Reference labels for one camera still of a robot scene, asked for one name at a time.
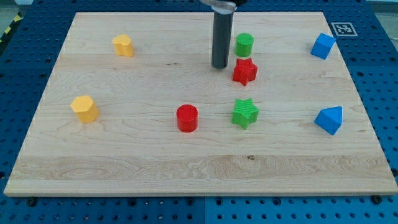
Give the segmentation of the silver rod mount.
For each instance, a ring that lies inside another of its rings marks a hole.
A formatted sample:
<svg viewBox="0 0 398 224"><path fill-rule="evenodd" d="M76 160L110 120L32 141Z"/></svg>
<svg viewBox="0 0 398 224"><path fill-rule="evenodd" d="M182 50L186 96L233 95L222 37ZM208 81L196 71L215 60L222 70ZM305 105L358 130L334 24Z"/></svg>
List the silver rod mount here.
<svg viewBox="0 0 398 224"><path fill-rule="evenodd" d="M248 0L200 0L201 3L210 6L212 10L219 14L231 14L239 6L246 4Z"/></svg>

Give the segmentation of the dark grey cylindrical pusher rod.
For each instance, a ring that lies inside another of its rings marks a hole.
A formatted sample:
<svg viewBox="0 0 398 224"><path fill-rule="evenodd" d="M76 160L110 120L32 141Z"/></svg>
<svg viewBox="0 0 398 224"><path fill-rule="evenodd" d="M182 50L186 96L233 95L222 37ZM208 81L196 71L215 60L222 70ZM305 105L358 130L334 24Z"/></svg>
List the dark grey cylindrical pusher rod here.
<svg viewBox="0 0 398 224"><path fill-rule="evenodd" d="M228 65L232 25L232 12L222 14L214 11L211 65L215 69L224 69Z"/></svg>

